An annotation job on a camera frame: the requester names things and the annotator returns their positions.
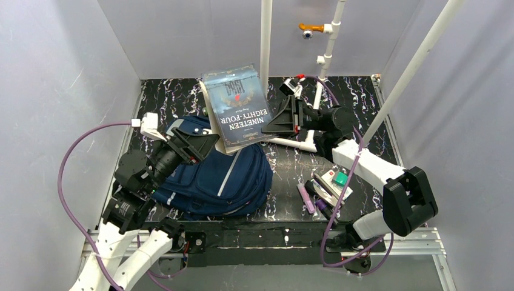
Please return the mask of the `navy blue student backpack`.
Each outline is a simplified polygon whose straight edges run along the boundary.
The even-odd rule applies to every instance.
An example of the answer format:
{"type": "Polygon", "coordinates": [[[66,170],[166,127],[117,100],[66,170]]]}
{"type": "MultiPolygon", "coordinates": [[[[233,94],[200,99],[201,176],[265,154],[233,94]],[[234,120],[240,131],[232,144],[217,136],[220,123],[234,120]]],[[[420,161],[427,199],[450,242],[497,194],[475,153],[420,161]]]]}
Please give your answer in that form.
{"type": "Polygon", "coordinates": [[[267,200],[273,171],[263,149],[252,144],[233,155],[212,150],[203,162],[181,164],[153,198],[184,219],[246,216],[267,200]]]}

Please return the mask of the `Nineteen Eighty-Four blue book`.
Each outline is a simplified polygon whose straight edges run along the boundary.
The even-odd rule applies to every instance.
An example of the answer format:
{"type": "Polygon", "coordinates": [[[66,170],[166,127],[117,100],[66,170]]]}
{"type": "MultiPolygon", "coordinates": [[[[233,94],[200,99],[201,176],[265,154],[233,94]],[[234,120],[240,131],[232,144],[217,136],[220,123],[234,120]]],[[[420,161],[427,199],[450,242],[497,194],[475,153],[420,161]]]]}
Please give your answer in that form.
{"type": "Polygon", "coordinates": [[[253,63],[205,72],[199,84],[210,128],[220,136],[217,151],[232,155],[276,137],[262,132],[272,120],[272,112],[253,63]]]}

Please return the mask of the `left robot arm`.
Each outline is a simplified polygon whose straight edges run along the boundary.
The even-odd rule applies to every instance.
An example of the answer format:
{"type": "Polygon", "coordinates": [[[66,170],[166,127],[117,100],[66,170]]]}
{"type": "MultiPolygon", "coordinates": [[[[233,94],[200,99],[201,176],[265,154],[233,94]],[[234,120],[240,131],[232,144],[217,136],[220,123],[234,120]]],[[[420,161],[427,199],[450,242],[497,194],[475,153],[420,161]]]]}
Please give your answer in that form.
{"type": "Polygon", "coordinates": [[[178,166],[203,162],[219,135],[189,134],[177,127],[169,135],[154,131],[148,135],[155,140],[150,156],[130,150],[120,157],[114,174],[118,189],[102,214],[97,237],[93,239],[69,214],[92,247],[72,290],[132,290],[184,230],[182,224],[165,218],[141,246],[125,254],[156,204],[152,196],[158,187],[178,166]]]}

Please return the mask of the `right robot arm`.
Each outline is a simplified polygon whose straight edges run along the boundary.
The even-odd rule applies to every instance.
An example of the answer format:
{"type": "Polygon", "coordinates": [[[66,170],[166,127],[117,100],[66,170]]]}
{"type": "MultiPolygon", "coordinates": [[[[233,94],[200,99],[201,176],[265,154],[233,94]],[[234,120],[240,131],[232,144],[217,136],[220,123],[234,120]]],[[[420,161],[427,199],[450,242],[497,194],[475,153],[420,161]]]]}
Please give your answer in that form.
{"type": "Polygon", "coordinates": [[[352,137],[358,134],[345,107],[313,109],[288,96],[263,133],[295,136],[301,129],[319,130],[314,138],[319,156],[349,167],[382,195],[382,209],[366,214],[345,227],[346,240],[361,243],[386,233],[405,237],[435,217],[439,208],[429,179],[422,169],[405,169],[370,153],[352,137]]]}

